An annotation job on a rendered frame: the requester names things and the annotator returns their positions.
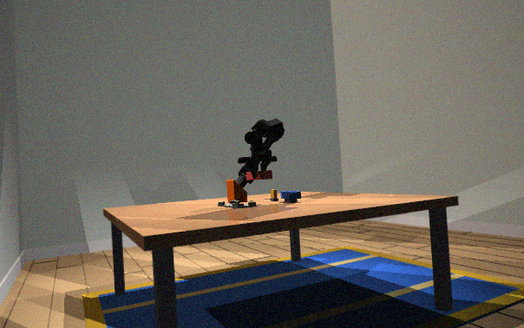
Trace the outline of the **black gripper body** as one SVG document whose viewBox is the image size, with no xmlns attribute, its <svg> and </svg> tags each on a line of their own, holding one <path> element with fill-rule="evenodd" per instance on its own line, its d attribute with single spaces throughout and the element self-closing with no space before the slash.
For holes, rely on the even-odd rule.
<svg viewBox="0 0 524 328">
<path fill-rule="evenodd" d="M 253 163 L 254 161 L 258 161 L 258 159 L 254 160 L 254 152 L 262 151 L 262 149 L 265 149 L 265 147 L 263 147 L 263 145 L 251 145 L 251 147 L 250 147 L 250 150 L 252 150 L 251 158 L 250 157 L 240 157 L 238 159 L 238 164 L 239 163 L 250 164 L 250 163 Z M 273 161 L 277 161 L 277 157 L 276 156 L 268 157 L 268 160 L 267 161 L 266 160 L 262 160 L 262 163 L 273 162 Z"/>
</svg>

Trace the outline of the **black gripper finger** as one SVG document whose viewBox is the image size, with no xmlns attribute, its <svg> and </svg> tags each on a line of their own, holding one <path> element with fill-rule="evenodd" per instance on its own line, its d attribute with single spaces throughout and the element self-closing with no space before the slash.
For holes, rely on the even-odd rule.
<svg viewBox="0 0 524 328">
<path fill-rule="evenodd" d="M 260 163 L 261 171 L 265 171 L 269 164 L 271 164 L 271 163 L 270 162 Z"/>
<path fill-rule="evenodd" d="M 253 178 L 255 178 L 255 163 L 245 164 L 249 168 Z"/>
</svg>

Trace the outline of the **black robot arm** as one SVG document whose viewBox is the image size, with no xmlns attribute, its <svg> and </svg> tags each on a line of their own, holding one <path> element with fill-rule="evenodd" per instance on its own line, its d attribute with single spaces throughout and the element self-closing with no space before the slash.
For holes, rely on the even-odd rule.
<svg viewBox="0 0 524 328">
<path fill-rule="evenodd" d="M 272 157 L 272 151 L 269 150 L 273 142 L 278 141 L 279 138 L 281 138 L 284 134 L 284 127 L 283 122 L 279 119 L 275 118 L 271 121 L 266 121 L 264 119 L 259 120 L 252 128 L 252 132 L 248 132 L 245 135 L 245 141 L 248 144 L 251 145 L 263 145 L 265 149 L 262 149 L 262 151 L 256 151 L 254 152 L 254 160 L 262 161 L 262 160 L 268 160 L 268 157 Z M 264 143 L 262 141 L 262 137 L 266 138 Z M 256 158 L 255 158 L 256 156 Z M 247 180 L 246 179 L 246 172 L 250 172 L 247 165 L 244 165 L 239 170 L 239 178 L 236 180 L 236 182 L 243 188 L 247 182 L 249 184 L 252 184 L 254 180 Z"/>
</svg>

